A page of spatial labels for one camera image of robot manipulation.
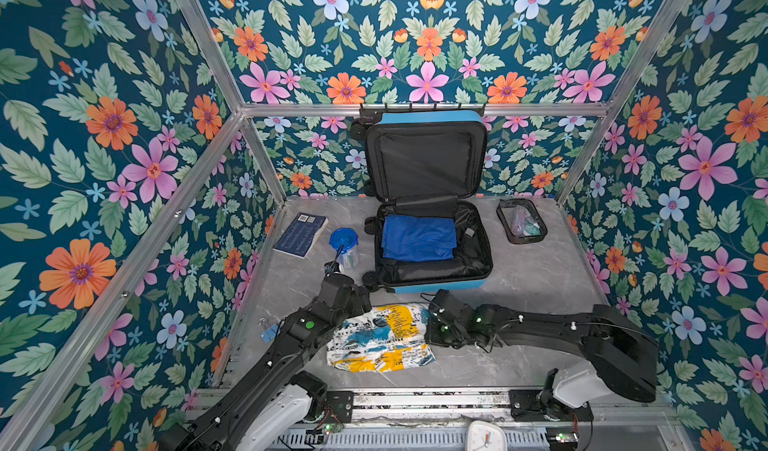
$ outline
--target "blue cloth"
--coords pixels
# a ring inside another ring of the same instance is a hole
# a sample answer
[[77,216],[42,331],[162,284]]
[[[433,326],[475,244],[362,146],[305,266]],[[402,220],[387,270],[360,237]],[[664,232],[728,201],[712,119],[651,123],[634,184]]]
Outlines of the blue cloth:
[[384,221],[384,257],[398,261],[444,261],[453,258],[456,226],[447,217],[392,214]]

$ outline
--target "aluminum frame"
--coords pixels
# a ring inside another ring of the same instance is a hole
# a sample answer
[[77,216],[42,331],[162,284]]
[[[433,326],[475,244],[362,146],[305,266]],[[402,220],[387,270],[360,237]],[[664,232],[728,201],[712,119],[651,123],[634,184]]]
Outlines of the aluminum frame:
[[130,294],[144,279],[152,260],[162,251],[178,225],[179,216],[192,204],[200,187],[210,177],[210,172],[243,123],[243,115],[236,113],[219,129],[157,219],[114,274],[107,288],[85,314],[64,347],[56,353],[27,401],[5,425],[0,433],[0,449],[28,451],[34,445],[38,435],[54,417],[75,381],[81,376],[82,369],[91,362],[96,348],[110,331],[112,323],[118,319]]
[[653,21],[650,22],[648,33],[638,46],[638,50],[632,56],[627,69],[621,75],[616,88],[614,88],[613,93],[610,95],[607,115],[594,126],[589,138],[587,138],[587,142],[584,143],[571,169],[568,170],[568,177],[565,178],[563,186],[555,197],[561,206],[564,205],[568,196],[571,195],[576,183],[581,179],[581,175],[587,170],[589,162],[603,142],[605,133],[616,121],[619,112],[624,107],[624,103],[627,102],[635,86],[638,85],[640,76],[643,75],[648,64],[656,55],[661,42],[667,36],[667,33],[677,20],[677,16],[683,11],[683,7],[687,2],[688,0],[662,1]]

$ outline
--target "floral wallpaper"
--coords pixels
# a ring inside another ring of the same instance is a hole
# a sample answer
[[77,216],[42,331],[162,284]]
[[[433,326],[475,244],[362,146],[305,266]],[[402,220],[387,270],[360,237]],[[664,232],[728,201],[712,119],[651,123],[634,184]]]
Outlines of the floral wallpaper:
[[693,0],[568,202],[609,300],[658,338],[659,389],[706,451],[762,449],[768,0]]
[[[3,427],[228,110],[174,0],[0,0],[0,23]],[[217,366],[272,206],[238,137],[36,449],[154,449]]]

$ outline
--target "blue suitcase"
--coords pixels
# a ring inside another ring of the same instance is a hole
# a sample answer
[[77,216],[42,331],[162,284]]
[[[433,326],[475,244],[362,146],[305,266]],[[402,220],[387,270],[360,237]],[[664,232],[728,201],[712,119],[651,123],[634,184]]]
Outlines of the blue suitcase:
[[[375,236],[376,270],[363,283],[395,293],[481,287],[493,269],[491,246],[477,208],[463,198],[477,193],[488,132],[474,110],[363,115],[350,129],[364,140],[371,182],[368,195],[383,204],[366,220]],[[390,214],[450,217],[458,246],[445,261],[409,262],[383,256],[382,232]]]

